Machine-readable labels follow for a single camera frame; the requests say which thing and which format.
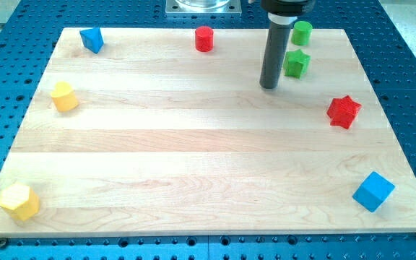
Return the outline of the black robot arm end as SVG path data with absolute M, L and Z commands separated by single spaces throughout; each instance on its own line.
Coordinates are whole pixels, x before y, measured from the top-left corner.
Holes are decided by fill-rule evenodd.
M 299 17 L 312 11 L 316 0 L 261 0 L 261 8 L 281 17 Z

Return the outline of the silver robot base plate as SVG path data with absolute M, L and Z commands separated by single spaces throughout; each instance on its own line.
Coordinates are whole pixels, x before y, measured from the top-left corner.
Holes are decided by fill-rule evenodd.
M 188 17 L 207 15 L 241 15 L 240 0 L 166 0 L 167 17 Z

